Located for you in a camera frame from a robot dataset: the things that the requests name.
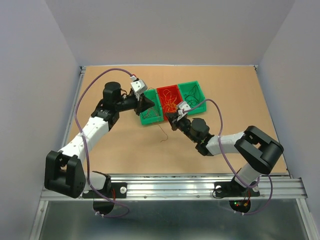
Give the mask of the green plastic bin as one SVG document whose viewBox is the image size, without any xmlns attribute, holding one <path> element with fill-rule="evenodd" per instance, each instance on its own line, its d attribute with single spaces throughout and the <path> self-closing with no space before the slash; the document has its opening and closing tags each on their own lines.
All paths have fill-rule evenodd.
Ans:
<svg viewBox="0 0 320 240">
<path fill-rule="evenodd" d="M 182 99 L 186 101 L 191 108 L 196 107 L 206 99 L 198 81 L 179 83 L 177 86 Z"/>
<path fill-rule="evenodd" d="M 143 126 L 146 126 L 163 122 L 164 115 L 157 90 L 154 88 L 149 88 L 144 92 L 144 94 L 148 99 L 155 103 L 155 106 L 140 114 L 140 123 Z"/>
</svg>

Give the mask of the red plastic bin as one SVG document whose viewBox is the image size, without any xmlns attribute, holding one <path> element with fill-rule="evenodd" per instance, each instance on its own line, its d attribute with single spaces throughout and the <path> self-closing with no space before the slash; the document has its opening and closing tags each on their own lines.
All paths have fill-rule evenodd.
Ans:
<svg viewBox="0 0 320 240">
<path fill-rule="evenodd" d="M 183 101 L 183 98 L 176 84 L 159 87 L 156 91 L 162 107 L 164 120 L 167 121 L 165 113 L 175 113 L 177 105 Z"/>
</svg>

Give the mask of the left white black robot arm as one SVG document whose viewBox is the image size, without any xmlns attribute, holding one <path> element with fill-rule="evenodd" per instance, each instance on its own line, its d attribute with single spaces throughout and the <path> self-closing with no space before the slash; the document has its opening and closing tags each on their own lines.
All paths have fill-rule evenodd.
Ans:
<svg viewBox="0 0 320 240">
<path fill-rule="evenodd" d="M 83 192 L 90 191 L 91 185 L 94 185 L 94 191 L 100 197 L 111 193 L 111 184 L 107 182 L 106 174 L 95 172 L 92 182 L 88 183 L 84 162 L 98 141 L 116 124 L 121 112 L 134 110 L 139 115 L 154 107 L 154 102 L 144 94 L 148 87 L 143 80 L 137 79 L 130 85 L 129 94 L 122 96 L 120 83 L 106 83 L 102 99 L 85 126 L 67 145 L 47 154 L 44 176 L 44 187 L 47 190 L 78 198 Z"/>
</svg>

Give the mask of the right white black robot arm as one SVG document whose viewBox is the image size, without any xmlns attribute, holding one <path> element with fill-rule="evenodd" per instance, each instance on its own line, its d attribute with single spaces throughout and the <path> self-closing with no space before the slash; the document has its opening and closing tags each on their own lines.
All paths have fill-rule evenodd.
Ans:
<svg viewBox="0 0 320 240">
<path fill-rule="evenodd" d="M 202 118 L 189 120 L 178 113 L 167 113 L 171 129 L 180 130 L 203 156 L 219 154 L 240 154 L 246 164 L 235 173 L 231 181 L 216 183 L 217 198 L 242 197 L 251 187 L 255 187 L 258 177 L 268 175 L 284 152 L 284 147 L 256 126 L 249 126 L 243 132 L 217 136 L 210 134 L 210 128 Z"/>
</svg>

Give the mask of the aluminium mounting rail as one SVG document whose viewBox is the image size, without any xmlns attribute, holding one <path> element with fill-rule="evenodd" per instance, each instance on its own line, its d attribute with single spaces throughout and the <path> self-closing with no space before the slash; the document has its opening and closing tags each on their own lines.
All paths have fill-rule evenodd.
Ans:
<svg viewBox="0 0 320 240">
<path fill-rule="evenodd" d="M 232 174 L 112 174 L 113 183 L 127 183 L 124 201 L 214 200 L 214 183 L 229 182 Z M 303 181 L 288 175 L 272 175 L 272 199 L 306 199 Z"/>
</svg>

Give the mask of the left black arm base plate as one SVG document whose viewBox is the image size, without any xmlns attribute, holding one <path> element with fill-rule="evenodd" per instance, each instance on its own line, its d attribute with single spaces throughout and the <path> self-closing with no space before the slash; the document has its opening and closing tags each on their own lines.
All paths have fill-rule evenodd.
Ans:
<svg viewBox="0 0 320 240">
<path fill-rule="evenodd" d="M 126 199 L 127 198 L 127 186 L 126 182 L 111 182 L 105 183 L 103 188 L 98 192 L 110 199 Z M 82 197 L 84 199 L 97 199 L 100 196 L 92 189 L 87 193 L 83 192 Z"/>
</svg>

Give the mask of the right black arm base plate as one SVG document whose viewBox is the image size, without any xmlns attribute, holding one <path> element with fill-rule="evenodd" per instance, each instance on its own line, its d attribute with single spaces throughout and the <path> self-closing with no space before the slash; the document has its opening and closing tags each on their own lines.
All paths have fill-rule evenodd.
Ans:
<svg viewBox="0 0 320 240">
<path fill-rule="evenodd" d="M 259 197 L 260 192 L 252 188 L 240 186 L 235 181 L 217 181 L 214 183 L 212 196 L 216 199 L 222 198 L 244 198 L 245 196 Z"/>
</svg>

